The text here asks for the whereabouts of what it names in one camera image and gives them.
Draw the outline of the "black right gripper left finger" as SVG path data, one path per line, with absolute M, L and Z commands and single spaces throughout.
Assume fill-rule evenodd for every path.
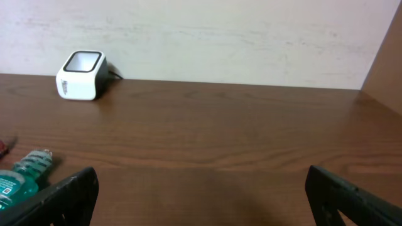
M 90 225 L 99 193 L 95 169 L 84 168 L 1 212 L 1 225 Z

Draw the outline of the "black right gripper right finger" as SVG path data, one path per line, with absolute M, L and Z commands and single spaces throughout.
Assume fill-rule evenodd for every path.
M 305 191 L 317 225 L 344 225 L 341 215 L 356 225 L 401 225 L 399 207 L 322 167 L 309 167 Z

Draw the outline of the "blue Listerine mouthwash bottle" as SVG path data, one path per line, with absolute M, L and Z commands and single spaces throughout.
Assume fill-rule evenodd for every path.
M 52 166 L 52 156 L 49 149 L 32 150 L 15 162 L 11 170 L 1 170 L 1 211 L 38 192 L 37 179 Z

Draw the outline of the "orange red snack stick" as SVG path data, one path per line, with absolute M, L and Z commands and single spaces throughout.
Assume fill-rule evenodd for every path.
M 9 153 L 9 147 L 4 141 L 0 141 L 0 158 Z

